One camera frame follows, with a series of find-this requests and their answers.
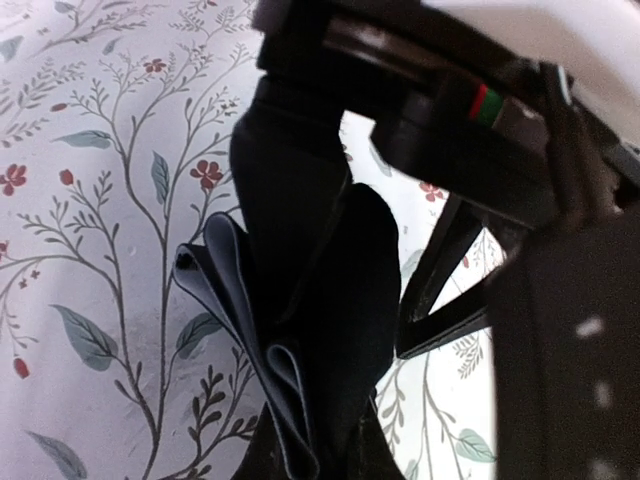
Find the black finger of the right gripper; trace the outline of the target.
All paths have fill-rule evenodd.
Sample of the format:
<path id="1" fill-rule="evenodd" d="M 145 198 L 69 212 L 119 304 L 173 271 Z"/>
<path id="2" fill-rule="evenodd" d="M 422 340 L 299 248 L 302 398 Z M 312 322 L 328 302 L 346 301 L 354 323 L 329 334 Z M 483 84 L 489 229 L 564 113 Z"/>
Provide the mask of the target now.
<path id="1" fill-rule="evenodd" d="M 408 360 L 489 327 L 483 294 L 462 294 L 434 313 L 401 326 L 398 358 Z"/>

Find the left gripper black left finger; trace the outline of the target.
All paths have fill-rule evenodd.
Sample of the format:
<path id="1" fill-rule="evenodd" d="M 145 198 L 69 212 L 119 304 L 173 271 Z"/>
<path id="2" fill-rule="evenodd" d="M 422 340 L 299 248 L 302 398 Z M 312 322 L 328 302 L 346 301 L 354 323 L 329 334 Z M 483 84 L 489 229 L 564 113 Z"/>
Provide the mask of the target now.
<path id="1" fill-rule="evenodd" d="M 313 417 L 307 410 L 287 419 L 266 404 L 234 473 L 241 479 L 319 479 L 320 456 Z"/>

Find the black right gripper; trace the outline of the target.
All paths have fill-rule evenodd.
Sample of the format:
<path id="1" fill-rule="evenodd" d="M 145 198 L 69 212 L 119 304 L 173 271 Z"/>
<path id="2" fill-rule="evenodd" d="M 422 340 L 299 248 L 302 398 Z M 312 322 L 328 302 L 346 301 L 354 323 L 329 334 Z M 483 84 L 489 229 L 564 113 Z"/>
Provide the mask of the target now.
<path id="1" fill-rule="evenodd" d="M 559 64 L 424 1 L 262 1 L 264 77 L 375 123 L 382 159 L 449 192 L 400 303 L 483 294 L 502 479 L 639 475 L 639 162 Z"/>

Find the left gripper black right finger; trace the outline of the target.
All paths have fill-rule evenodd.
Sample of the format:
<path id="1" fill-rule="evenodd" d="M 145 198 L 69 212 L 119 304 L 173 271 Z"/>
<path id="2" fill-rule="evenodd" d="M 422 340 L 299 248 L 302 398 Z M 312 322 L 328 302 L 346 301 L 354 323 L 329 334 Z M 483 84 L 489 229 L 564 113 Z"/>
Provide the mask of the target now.
<path id="1" fill-rule="evenodd" d="M 347 455 L 348 480 L 404 480 L 387 445 L 377 418 L 375 399 L 366 409 L 350 438 Z"/>

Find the black white-striped underwear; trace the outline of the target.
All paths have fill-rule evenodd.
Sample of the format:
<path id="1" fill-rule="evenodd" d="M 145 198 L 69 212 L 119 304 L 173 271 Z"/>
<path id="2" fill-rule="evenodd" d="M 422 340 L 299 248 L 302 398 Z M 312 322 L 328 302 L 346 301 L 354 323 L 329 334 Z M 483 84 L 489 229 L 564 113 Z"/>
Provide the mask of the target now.
<path id="1" fill-rule="evenodd" d="M 273 415 L 313 417 L 319 479 L 347 479 L 351 435 L 393 361 L 401 290 L 398 228 L 352 179 L 343 112 L 263 77 L 230 143 L 242 220 L 211 215 L 174 263 L 177 284 L 244 349 Z"/>

